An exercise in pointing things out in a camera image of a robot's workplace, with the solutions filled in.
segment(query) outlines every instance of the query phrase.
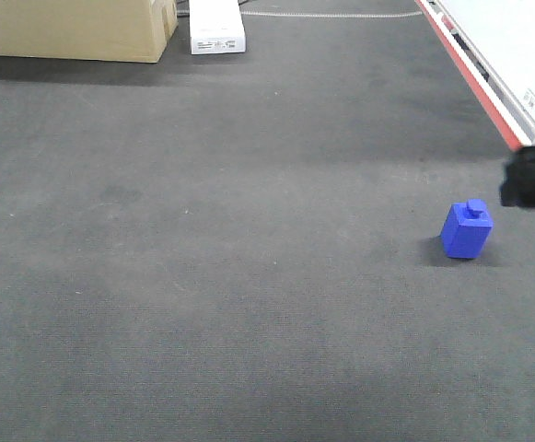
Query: gray carpet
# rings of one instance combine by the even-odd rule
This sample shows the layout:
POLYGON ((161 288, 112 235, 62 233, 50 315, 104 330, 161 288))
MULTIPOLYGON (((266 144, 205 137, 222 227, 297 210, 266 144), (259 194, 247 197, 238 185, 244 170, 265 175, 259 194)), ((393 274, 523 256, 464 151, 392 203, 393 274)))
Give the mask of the gray carpet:
MULTIPOLYGON (((245 7, 415 10, 280 6, 245 7)), ((535 212, 425 18, 245 25, 0 58, 0 441, 535 440, 535 212), (495 230, 454 262, 471 197, 495 230)))

